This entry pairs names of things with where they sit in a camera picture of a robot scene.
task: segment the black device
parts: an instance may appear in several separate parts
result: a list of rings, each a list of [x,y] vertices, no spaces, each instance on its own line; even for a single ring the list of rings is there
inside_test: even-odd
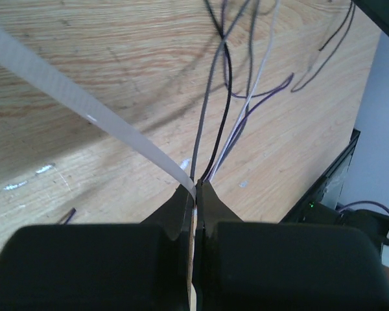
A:
[[[198,183],[141,224],[35,225],[0,254],[0,308],[389,310],[389,283],[362,231],[243,222]]]

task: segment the white wire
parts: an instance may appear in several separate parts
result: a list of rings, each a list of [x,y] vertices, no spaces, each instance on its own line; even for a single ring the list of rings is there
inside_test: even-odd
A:
[[[275,22],[276,22],[276,19],[277,19],[277,15],[278,15],[278,10],[279,10],[280,4],[281,4],[281,0],[277,0],[276,6],[275,6],[275,9],[274,9],[274,15],[272,16],[272,21],[271,21],[271,26],[270,26],[270,38],[269,38],[269,42],[268,42],[268,47],[266,48],[264,57],[263,57],[263,59],[261,61],[261,64],[259,66],[257,78],[255,80],[255,83],[253,84],[252,91],[250,92],[250,94],[246,98],[244,106],[242,107],[241,112],[239,112],[238,119],[236,120],[235,125],[233,125],[232,131],[229,134],[228,139],[226,139],[225,145],[224,145],[223,149],[220,151],[218,159],[217,159],[215,165],[213,165],[213,167],[210,170],[209,174],[206,176],[206,178],[205,178],[206,181],[207,180],[211,181],[213,179],[213,177],[215,177],[216,171],[219,168],[219,164],[222,161],[222,158],[223,158],[226,150],[228,149],[228,146],[229,146],[229,143],[230,143],[232,137],[235,135],[235,130],[238,127],[240,121],[242,120],[242,116],[244,115],[245,109],[249,105],[249,103],[251,101],[251,98],[252,98],[253,94],[255,93],[255,90],[256,90],[257,85],[258,85],[259,78],[261,77],[261,75],[262,75],[262,73],[264,71],[265,63],[268,60],[268,57],[269,57],[270,52],[272,50],[272,44],[273,44],[273,40],[274,40],[274,25],[275,25]]]

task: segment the wooden table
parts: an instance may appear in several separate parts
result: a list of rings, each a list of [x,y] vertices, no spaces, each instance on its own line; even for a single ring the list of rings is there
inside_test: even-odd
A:
[[[220,3],[214,1],[218,13]],[[263,0],[255,72],[274,4]],[[230,3],[233,20],[241,0]],[[274,48],[258,91],[317,68],[341,33],[348,0],[283,0]],[[230,37],[235,90],[244,93],[249,8]],[[177,163],[190,160],[211,59],[219,38],[202,0],[0,0],[0,26],[149,137]],[[353,26],[320,75],[259,108],[213,185],[242,219],[276,222],[347,145],[379,29],[357,10]],[[226,102],[222,66],[214,77],[201,141],[203,173]],[[226,138],[243,100],[233,99]],[[176,188],[130,147],[0,67],[0,248],[19,227],[139,222]]]

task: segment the black wire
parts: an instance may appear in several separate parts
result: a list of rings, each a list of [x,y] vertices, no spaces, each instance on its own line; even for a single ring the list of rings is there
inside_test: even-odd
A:
[[[325,47],[330,43],[330,41],[338,34],[338,32],[339,32],[340,30],[342,30],[344,24],[346,23],[346,21],[348,20],[348,18],[349,18],[349,16],[350,16],[352,4],[353,4],[353,1],[350,1],[349,10],[348,10],[348,12],[347,12],[347,14],[346,14],[346,17],[344,18],[343,22],[342,22],[341,25],[337,28],[337,30],[335,31],[335,33],[332,34],[332,35],[330,36],[330,38],[327,39],[327,41],[323,44],[323,46],[320,47],[320,48],[318,49],[319,52],[321,52],[322,50],[324,50],[324,48],[325,48]]]
[[[248,5],[249,2],[250,2],[250,0],[245,0],[243,5],[241,6],[241,9],[239,10],[238,14],[236,15],[235,19],[233,20],[232,24],[230,25],[230,27],[228,29],[228,32],[225,34],[224,39],[220,42],[220,44],[219,44],[219,46],[218,46],[218,48],[216,50],[215,57],[213,58],[213,61],[212,61],[212,64],[211,64],[209,78],[207,80],[205,98],[204,98],[204,101],[203,101],[202,111],[200,113],[200,120],[199,120],[199,126],[198,126],[197,135],[196,135],[196,141],[194,142],[194,148],[193,148],[192,165],[191,165],[191,169],[190,169],[190,178],[192,180],[195,179],[196,162],[197,162],[197,155],[198,155],[198,150],[199,150],[199,145],[200,145],[200,137],[202,136],[202,130],[203,130],[203,123],[204,123],[204,118],[205,118],[205,114],[206,114],[207,101],[209,99],[209,94],[210,94],[211,85],[212,85],[212,77],[213,77],[213,73],[215,71],[216,62],[217,62],[219,54],[222,52],[222,49],[224,48],[224,45],[226,43],[226,39],[228,38],[228,36],[232,32],[232,30],[235,27],[235,25],[238,22],[238,20],[241,18],[242,13],[245,11],[245,8],[246,8],[246,6]]]
[[[342,36],[342,38],[340,39],[340,41],[337,43],[337,46],[335,47],[335,49],[331,52],[331,54],[329,55],[329,57],[327,57],[327,59],[324,61],[324,63],[320,66],[320,68],[318,68],[318,70],[315,72],[315,74],[313,74],[313,76],[308,79],[306,81],[306,83],[304,83],[302,86],[300,86],[299,88],[296,88],[297,85],[302,81],[302,79],[300,81],[297,82],[297,84],[295,86],[292,87],[291,89],[291,93],[295,93],[295,92],[298,92],[298,91],[301,91],[303,88],[305,88],[311,81],[313,81],[317,75],[320,73],[320,71],[323,69],[323,67],[326,65],[326,63],[333,57],[333,55],[336,53],[336,51],[338,50],[338,48],[340,47],[340,45],[342,44],[342,42],[344,41],[344,39],[346,38],[346,36],[348,35],[349,33],[349,30],[350,30],[350,27],[351,27],[351,24],[353,22],[353,18],[355,17],[355,11],[356,11],[356,5],[353,4],[353,2],[351,2],[350,4],[352,6],[352,12],[351,12],[351,17],[350,17],[350,22],[349,22],[349,25],[346,29],[346,32],[344,33],[344,35]]]
[[[251,20],[251,26],[250,26],[250,34],[249,34],[249,42],[248,42],[248,51],[249,51],[249,59],[250,59],[250,66],[249,66],[249,75],[248,75],[248,83],[246,85],[246,98],[248,98],[249,93],[250,93],[250,88],[251,88],[251,83],[252,83],[252,73],[253,73],[253,32],[255,31],[255,22],[257,19],[258,15],[258,9],[259,9],[259,3],[260,0],[257,0],[255,3],[254,10],[252,12],[252,20]],[[245,108],[245,115],[249,111],[249,105],[246,106]],[[232,142],[228,145],[223,157],[221,163],[225,161],[225,158],[228,156],[228,154],[232,151],[233,147],[236,145],[238,142],[239,138],[242,135],[242,132],[244,131],[246,126],[246,122],[242,124],[242,127],[240,130],[237,132],[235,138],[232,140]]]
[[[223,40],[224,39],[223,29],[219,26],[219,24],[216,20],[216,17],[215,17],[215,14],[213,13],[213,9],[210,5],[210,2],[208,0],[205,0],[205,4],[207,7],[207,11],[209,12],[209,15],[212,18],[212,22],[213,22],[217,32],[219,33],[220,38]],[[232,98],[232,95],[231,95],[232,94],[232,62],[231,62],[231,56],[229,53],[228,45],[226,44],[226,42],[224,44],[224,53],[225,53],[226,59],[228,61],[228,70],[229,70],[228,97],[226,98],[226,106],[225,106],[225,110],[224,110],[224,113],[222,116],[222,122],[220,122],[219,131],[218,131],[218,135],[217,135],[217,138],[215,141],[215,146],[213,147],[212,155],[210,157],[209,163],[207,164],[207,167],[206,167],[202,177],[200,177],[200,180],[205,179],[205,177],[207,176],[207,174],[209,173],[209,171],[213,165],[213,162],[215,161],[215,158],[216,158],[216,155],[218,152],[220,139],[222,137],[222,132],[223,132],[223,129],[225,127],[226,118],[228,117],[229,106],[230,106],[230,102],[231,102],[231,98]]]

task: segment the gray wire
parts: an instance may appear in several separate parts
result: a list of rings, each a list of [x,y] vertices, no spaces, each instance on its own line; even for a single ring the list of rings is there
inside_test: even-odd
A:
[[[232,30],[235,27],[238,20],[241,18],[242,13],[245,11],[245,8],[248,6],[250,1],[251,0],[245,0],[244,4],[241,6],[241,9],[239,10],[238,14],[236,15],[235,19],[233,20],[232,24],[230,25],[228,32],[225,34],[224,38],[220,42],[220,44],[216,50],[215,57],[213,58],[213,61],[211,64],[209,78],[207,80],[205,98],[203,101],[202,111],[200,112],[200,120],[199,120],[197,135],[196,135],[196,141],[194,142],[194,148],[193,148],[192,165],[191,165],[191,169],[190,169],[190,178],[192,180],[195,180],[196,162],[197,162],[197,155],[198,155],[199,145],[200,145],[200,137],[202,136],[203,124],[204,124],[204,119],[205,119],[205,114],[206,114],[206,106],[207,106],[207,101],[209,100],[209,94],[210,94],[210,89],[211,89],[211,85],[212,85],[213,73],[214,73],[215,67],[216,67],[216,62],[217,62],[217,59],[219,57],[219,54],[222,52],[222,50],[224,48],[224,44],[225,44],[226,40],[228,39],[228,36],[232,32]]]

